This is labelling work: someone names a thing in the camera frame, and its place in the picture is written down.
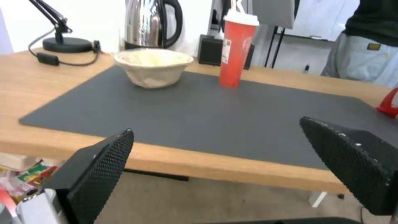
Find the paper bowl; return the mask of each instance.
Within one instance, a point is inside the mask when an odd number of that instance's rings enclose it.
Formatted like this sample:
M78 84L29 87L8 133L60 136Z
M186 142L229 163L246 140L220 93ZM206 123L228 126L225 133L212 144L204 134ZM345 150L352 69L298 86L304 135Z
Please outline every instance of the paper bowl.
M144 88L161 88L176 83L193 57L166 49L134 49L113 56L129 79Z

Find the pocket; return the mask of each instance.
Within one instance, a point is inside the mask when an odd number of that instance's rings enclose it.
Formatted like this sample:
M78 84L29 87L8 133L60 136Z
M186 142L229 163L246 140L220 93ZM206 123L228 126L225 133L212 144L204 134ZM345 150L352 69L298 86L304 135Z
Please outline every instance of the pocket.
M382 74L388 61L385 46L382 45L378 51L372 51L367 49L368 44L369 40L365 43L347 43L344 52L340 54L340 78L372 83Z

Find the gray desk mat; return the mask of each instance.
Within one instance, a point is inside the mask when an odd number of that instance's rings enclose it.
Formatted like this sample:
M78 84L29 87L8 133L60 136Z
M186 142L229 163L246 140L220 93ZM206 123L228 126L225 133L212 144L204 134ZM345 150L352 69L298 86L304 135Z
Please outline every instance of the gray desk mat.
M355 98L249 81L227 89L218 77L189 72L174 86L151 90L116 66L20 123L104 137L131 127L136 142L326 169L299 126L303 116L368 130L398 146L398 122Z

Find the red paper cup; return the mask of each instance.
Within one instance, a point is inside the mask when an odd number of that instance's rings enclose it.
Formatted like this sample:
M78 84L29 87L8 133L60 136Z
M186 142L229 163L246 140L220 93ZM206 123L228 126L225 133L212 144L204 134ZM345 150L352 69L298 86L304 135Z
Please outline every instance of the red paper cup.
M222 45L220 85L236 88L258 26L257 16L229 10L225 16Z

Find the lamp base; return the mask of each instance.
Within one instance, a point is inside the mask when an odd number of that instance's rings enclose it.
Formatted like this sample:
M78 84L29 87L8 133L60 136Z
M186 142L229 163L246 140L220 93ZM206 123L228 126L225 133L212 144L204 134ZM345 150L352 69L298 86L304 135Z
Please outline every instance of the lamp base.
M63 43L57 43L55 37L44 39L43 48L47 51L60 53L80 53L93 50L93 46L88 40L74 37L64 37L63 40Z

